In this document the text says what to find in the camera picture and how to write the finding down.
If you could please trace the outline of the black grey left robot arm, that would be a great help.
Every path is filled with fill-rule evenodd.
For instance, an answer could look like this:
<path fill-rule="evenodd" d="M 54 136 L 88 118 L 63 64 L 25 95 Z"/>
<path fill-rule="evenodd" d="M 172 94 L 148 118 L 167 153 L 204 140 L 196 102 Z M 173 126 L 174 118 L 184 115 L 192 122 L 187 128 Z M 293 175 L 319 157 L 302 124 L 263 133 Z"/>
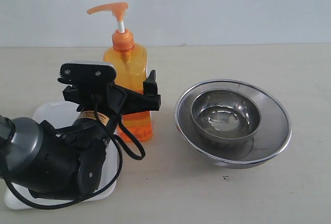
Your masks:
<path fill-rule="evenodd" d="M 63 200 L 64 206 L 101 194 L 110 143 L 119 164 L 123 153 L 135 160 L 145 157 L 123 116 L 159 110 L 156 73 L 143 81 L 141 93 L 116 84 L 115 78 L 116 71 L 108 66 L 66 64 L 61 69 L 64 99 L 78 105 L 79 117 L 70 126 L 57 129 L 48 121 L 1 117 L 1 178 L 18 199 L 27 203 L 15 185 L 34 198 Z"/>

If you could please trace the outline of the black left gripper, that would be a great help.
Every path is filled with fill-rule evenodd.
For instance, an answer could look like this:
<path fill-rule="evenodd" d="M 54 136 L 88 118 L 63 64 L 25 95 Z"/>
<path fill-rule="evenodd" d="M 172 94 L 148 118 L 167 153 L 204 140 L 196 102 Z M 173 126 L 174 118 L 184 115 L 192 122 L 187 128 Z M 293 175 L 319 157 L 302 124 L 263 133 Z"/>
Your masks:
<path fill-rule="evenodd" d="M 143 81 L 143 94 L 114 83 L 63 82 L 66 101 L 78 104 L 77 111 L 98 110 L 104 115 L 127 115 L 146 111 L 158 111 L 161 96 L 158 94 L 156 71 L 151 70 Z"/>

